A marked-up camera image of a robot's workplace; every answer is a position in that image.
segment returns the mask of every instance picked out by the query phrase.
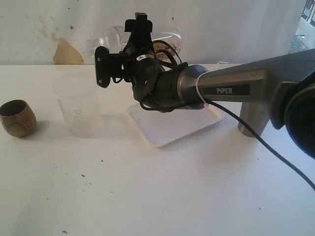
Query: white tabletop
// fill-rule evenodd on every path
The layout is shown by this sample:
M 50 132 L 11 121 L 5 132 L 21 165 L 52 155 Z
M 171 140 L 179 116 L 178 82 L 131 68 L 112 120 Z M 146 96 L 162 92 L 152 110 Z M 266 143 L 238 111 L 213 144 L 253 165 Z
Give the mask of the white tabletop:
M 102 134 L 70 135 L 52 82 L 74 71 L 94 66 L 0 66 L 0 103 L 24 99 L 38 120 L 25 139 L 0 130 L 1 236 L 315 235 L 313 190 L 229 115 L 153 148 L 127 116 L 130 84 L 111 84 L 98 89 Z M 284 128 L 262 137 L 315 181 Z

